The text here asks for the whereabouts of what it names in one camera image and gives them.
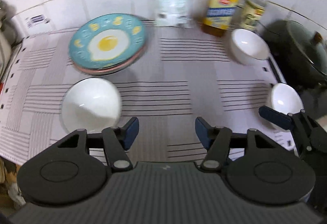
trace blue label stripe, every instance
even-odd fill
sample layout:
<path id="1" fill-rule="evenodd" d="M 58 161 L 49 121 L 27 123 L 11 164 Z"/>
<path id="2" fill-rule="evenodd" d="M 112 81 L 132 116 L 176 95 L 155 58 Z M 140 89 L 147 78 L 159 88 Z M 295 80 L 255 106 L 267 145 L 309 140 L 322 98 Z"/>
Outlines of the blue label stripe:
<path id="1" fill-rule="evenodd" d="M 230 17 L 235 13 L 236 6 L 226 8 L 209 8 L 207 17 Z"/>

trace ribbed black surface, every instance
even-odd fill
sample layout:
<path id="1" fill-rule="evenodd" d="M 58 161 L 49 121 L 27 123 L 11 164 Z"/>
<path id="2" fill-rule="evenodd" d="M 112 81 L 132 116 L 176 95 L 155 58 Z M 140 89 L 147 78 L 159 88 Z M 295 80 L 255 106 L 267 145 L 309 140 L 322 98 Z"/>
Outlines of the ribbed black surface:
<path id="1" fill-rule="evenodd" d="M 287 207 L 253 205 L 231 193 L 217 174 L 193 163 L 139 162 L 114 174 L 91 199 L 65 208 L 27 204 L 16 224 L 311 224 L 320 223 L 304 203 Z"/>

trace egg yolk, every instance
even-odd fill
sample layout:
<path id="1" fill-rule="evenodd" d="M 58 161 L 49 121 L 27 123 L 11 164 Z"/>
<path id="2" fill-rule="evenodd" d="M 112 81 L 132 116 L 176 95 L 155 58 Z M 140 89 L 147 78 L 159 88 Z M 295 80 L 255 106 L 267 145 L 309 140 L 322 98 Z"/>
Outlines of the egg yolk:
<path id="1" fill-rule="evenodd" d="M 118 38 L 115 36 L 104 37 L 99 41 L 98 48 L 103 52 L 107 52 L 109 50 L 114 49 L 117 43 L 118 43 Z"/>

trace fried egg design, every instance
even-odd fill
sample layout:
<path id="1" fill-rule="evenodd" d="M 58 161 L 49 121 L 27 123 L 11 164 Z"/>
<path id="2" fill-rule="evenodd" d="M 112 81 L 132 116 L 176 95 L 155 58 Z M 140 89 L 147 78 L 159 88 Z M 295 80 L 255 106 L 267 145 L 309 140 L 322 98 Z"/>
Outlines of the fried egg design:
<path id="1" fill-rule="evenodd" d="M 96 35 L 89 43 L 88 50 L 92 61 L 106 61 L 122 54 L 130 45 L 126 32 L 108 29 Z"/>

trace plastic bag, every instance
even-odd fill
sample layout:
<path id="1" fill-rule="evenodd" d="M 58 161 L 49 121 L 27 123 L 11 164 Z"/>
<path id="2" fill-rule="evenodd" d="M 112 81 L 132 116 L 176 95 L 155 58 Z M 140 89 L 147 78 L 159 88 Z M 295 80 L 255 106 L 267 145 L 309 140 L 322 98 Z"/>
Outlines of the plastic bag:
<path id="1" fill-rule="evenodd" d="M 189 0 L 155 0 L 155 24 L 189 28 L 188 11 Z"/>

